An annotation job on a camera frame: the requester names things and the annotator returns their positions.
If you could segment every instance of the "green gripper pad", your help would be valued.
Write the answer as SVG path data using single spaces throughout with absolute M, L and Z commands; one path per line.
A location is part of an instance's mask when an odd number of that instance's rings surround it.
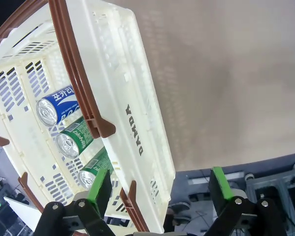
M 212 168 L 208 188 L 219 216 L 228 201 L 234 196 L 221 167 Z
M 107 169 L 99 170 L 87 199 L 93 204 L 101 218 L 104 218 L 112 189 L 110 171 Z

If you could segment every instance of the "plastic crate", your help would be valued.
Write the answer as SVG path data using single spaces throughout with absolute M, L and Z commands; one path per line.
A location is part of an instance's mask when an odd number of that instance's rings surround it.
M 36 101 L 70 83 L 81 110 L 43 126 Z M 70 160 L 59 154 L 54 136 L 81 114 L 97 139 Z M 138 230 L 163 232 L 175 170 L 131 10 L 99 0 L 27 1 L 4 23 L 0 145 L 19 176 L 27 173 L 23 185 L 42 206 L 67 204 L 82 191 L 78 170 L 104 145 Z M 116 209 L 107 212 L 126 217 Z

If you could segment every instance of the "can lid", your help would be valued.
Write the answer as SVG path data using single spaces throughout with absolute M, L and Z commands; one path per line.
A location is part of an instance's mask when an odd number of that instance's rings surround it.
M 86 190 L 90 190 L 92 187 L 96 176 L 88 171 L 80 171 L 78 174 L 78 181 L 80 185 L 83 186 Z
M 36 113 L 39 118 L 39 120 L 45 125 L 45 126 L 54 126 L 57 124 L 57 111 L 55 110 L 54 106 L 50 101 L 47 99 L 40 99 L 36 103 Z
M 58 150 L 65 157 L 74 159 L 79 155 L 79 148 L 75 141 L 66 134 L 58 134 L 55 138 Z

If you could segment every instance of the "bolt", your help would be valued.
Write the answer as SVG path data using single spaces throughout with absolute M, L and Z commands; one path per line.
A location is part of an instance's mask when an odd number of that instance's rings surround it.
M 79 203 L 79 207 L 84 207 L 85 206 L 85 202 L 80 202 Z
M 267 206 L 269 205 L 269 203 L 267 203 L 267 201 L 263 201 L 263 202 L 261 203 L 261 205 L 263 205 L 264 207 L 267 207 Z
M 236 198 L 235 203 L 240 205 L 242 203 L 242 200 L 240 198 Z

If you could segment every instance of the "gray floor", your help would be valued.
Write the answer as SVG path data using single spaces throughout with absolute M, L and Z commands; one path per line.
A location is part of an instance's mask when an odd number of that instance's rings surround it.
M 18 182 L 18 174 L 13 168 L 9 158 L 5 154 L 3 148 L 0 147 L 0 177 L 5 178 L 5 183 L 11 186 L 11 189 L 19 189 L 25 196 L 25 192 Z

